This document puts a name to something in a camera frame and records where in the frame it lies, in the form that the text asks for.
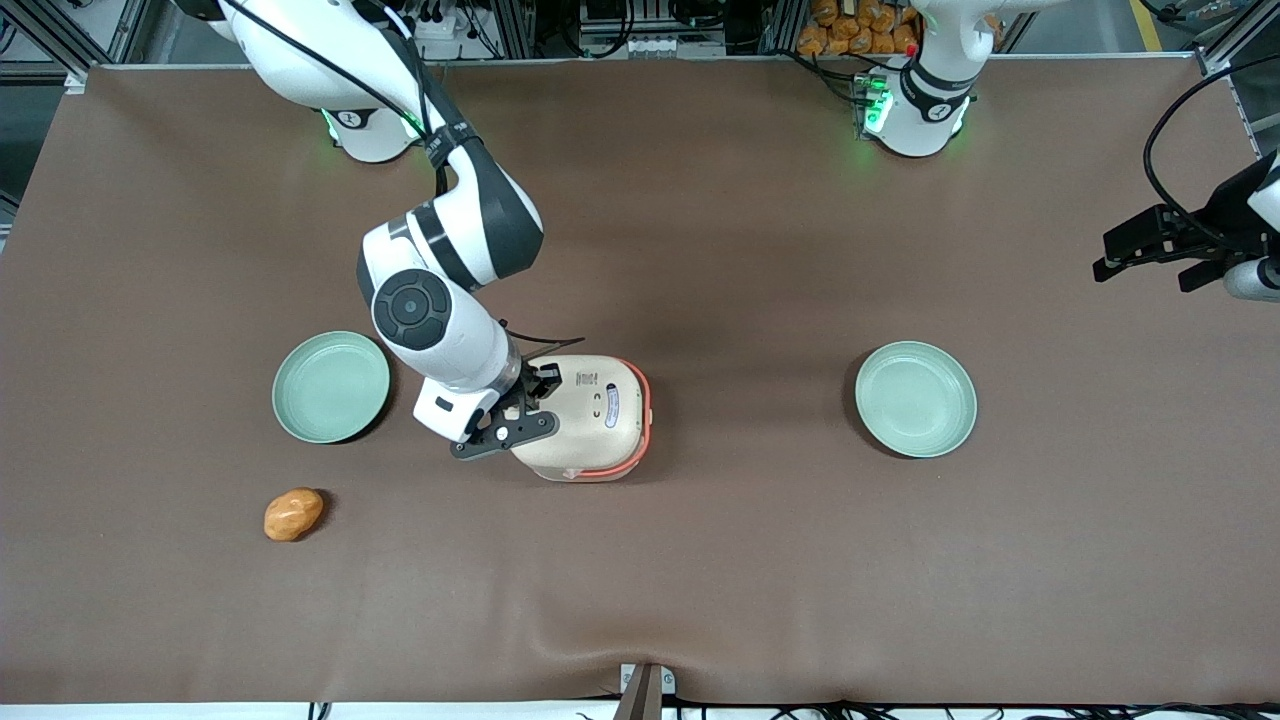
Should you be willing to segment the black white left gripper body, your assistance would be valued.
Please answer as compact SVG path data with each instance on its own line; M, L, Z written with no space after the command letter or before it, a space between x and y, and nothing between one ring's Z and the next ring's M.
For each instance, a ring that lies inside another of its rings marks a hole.
M1203 208L1216 243L1247 260L1272 255L1277 242L1277 151L1224 181Z

